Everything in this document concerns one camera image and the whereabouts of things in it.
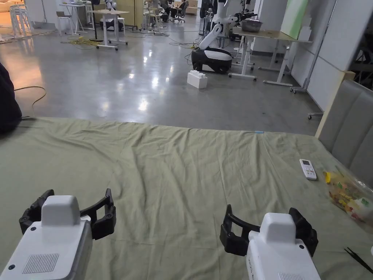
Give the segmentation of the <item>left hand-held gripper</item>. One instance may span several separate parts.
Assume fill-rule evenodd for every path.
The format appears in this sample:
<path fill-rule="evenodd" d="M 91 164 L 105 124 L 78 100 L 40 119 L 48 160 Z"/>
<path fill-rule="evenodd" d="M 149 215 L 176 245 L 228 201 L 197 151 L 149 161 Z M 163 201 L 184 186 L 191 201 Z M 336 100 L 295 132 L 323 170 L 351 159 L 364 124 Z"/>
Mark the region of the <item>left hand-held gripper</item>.
<path fill-rule="evenodd" d="M 101 208 L 105 214 L 98 219 Z M 47 190 L 19 219 L 23 236 L 0 278 L 83 280 L 93 239 L 113 234 L 116 220 L 110 188 L 101 200 L 81 211 L 76 197 Z"/>

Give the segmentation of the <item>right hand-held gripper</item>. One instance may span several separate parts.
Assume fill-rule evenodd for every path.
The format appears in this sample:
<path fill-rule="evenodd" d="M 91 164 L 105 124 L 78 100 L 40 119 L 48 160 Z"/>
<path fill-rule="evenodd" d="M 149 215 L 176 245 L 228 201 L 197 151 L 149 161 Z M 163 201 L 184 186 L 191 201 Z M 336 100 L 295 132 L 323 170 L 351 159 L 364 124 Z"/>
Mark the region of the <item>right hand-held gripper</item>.
<path fill-rule="evenodd" d="M 236 217 L 227 205 L 220 229 L 225 252 L 246 256 L 250 280 L 319 280 L 312 261 L 318 245 L 317 232 L 300 212 L 267 213 L 261 226 Z M 240 236 L 232 225 L 242 228 Z"/>

